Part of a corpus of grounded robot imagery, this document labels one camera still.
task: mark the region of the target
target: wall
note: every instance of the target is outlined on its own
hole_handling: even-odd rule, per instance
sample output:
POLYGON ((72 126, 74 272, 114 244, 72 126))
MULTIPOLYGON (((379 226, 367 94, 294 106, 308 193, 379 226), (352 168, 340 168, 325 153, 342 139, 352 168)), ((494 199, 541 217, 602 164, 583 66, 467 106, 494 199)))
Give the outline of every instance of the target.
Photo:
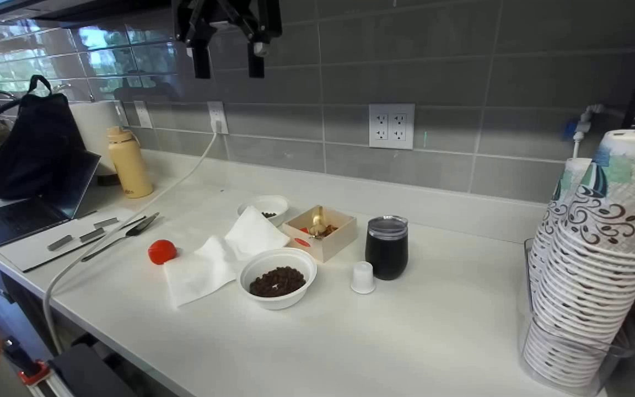
POLYGON ((0 25, 0 87, 45 73, 74 96, 120 96, 132 126, 141 99, 144 146, 187 153, 211 139, 205 100, 225 100, 220 158, 547 201, 562 124, 595 100, 624 110, 635 83, 631 0, 283 0, 283 12, 268 79, 247 76, 235 31, 212 44, 215 79, 195 79, 159 10, 0 25), (418 147, 370 150, 369 103, 418 103, 418 147))

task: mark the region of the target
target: power cord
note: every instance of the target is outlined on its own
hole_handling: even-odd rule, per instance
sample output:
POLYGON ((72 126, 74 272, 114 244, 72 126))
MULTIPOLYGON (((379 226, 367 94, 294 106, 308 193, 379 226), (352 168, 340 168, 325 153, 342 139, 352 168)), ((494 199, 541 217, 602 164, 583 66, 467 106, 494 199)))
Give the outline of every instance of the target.
POLYGON ((120 226, 116 226, 110 233, 106 233, 105 238, 99 238, 96 244, 91 244, 82 256, 78 256, 75 261, 72 261, 67 268, 63 268, 54 281, 50 285, 46 293, 45 293, 45 299, 42 299, 42 308, 45 308, 45 319, 46 319, 46 330, 54 340, 54 347, 55 347, 55 355, 63 352, 63 345, 61 345, 61 338, 58 338, 58 330, 55 330, 55 324, 54 324, 54 312, 51 312, 51 299, 54 299, 54 288, 55 285, 67 275, 72 272, 85 256, 93 253, 96 249, 99 249, 105 243, 110 239, 110 235, 116 235, 117 232, 122 232, 132 217, 138 217, 139 213, 144 213, 151 204, 159 202, 161 199, 166 199, 170 191, 174 191, 183 180, 187 180, 192 174, 196 174, 202 168, 204 168, 204 160, 208 158, 211 150, 215 147, 215 141, 216 141, 216 130, 212 127, 212 139, 205 147, 205 151, 202 153, 198 162, 186 174, 182 177, 179 180, 174 180, 166 191, 157 193, 152 201, 144 202, 132 215, 129 215, 125 223, 120 223, 120 226))

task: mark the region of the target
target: brown food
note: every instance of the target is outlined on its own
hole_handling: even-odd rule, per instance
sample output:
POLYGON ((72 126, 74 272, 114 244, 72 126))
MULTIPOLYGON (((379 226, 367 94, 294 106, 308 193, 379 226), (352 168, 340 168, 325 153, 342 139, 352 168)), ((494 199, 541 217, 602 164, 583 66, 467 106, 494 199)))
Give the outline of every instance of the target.
POLYGON ((250 293, 260 298, 287 295, 305 285, 305 275, 294 267, 277 267, 250 285, 250 293))
POLYGON ((336 228, 337 228, 337 226, 326 224, 325 228, 320 228, 320 233, 317 233, 316 238, 323 239, 323 238, 331 235, 336 228))

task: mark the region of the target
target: lid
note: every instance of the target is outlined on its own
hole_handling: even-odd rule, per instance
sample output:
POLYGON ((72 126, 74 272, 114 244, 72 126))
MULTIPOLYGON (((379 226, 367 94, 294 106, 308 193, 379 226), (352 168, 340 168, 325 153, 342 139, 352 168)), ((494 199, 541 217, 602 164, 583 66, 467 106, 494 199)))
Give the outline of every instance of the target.
POLYGON ((408 221, 405 215, 370 217, 369 235, 379 239, 405 239, 408 235, 408 221))

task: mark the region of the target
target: napkin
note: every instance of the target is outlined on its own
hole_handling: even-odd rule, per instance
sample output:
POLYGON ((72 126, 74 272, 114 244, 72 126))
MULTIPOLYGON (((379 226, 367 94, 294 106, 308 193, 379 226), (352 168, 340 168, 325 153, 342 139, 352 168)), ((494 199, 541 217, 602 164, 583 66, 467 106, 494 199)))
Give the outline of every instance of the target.
POLYGON ((269 223, 254 204, 247 204, 225 235, 225 243, 235 250, 237 264, 244 267, 244 261, 268 249, 285 246, 289 235, 277 228, 277 224, 269 223))
POLYGON ((211 295, 237 278, 228 249, 218 235, 211 235, 204 246, 164 264, 172 306, 211 295))
POLYGON ((211 235, 204 246, 164 264, 170 301, 174 308, 205 298, 237 280, 245 261, 262 250, 289 243, 257 206, 245 206, 225 238, 211 235))

